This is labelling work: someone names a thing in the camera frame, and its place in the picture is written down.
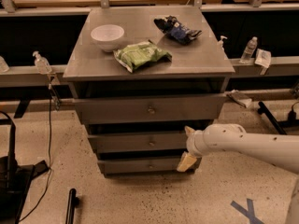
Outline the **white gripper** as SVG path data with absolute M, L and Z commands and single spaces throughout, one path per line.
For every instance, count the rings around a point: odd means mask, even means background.
M 187 135 L 186 148 L 188 152 L 182 154 L 177 167 L 178 172 L 186 172 L 197 162 L 197 158 L 208 154 L 204 132 L 189 126 L 185 126 L 184 130 Z

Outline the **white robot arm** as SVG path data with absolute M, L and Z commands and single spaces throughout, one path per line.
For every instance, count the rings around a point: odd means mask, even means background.
M 177 171 L 186 172 L 213 152 L 232 151 L 299 174 L 299 136 L 247 133 L 239 124 L 212 124 L 203 131 L 186 126 L 186 148 Z

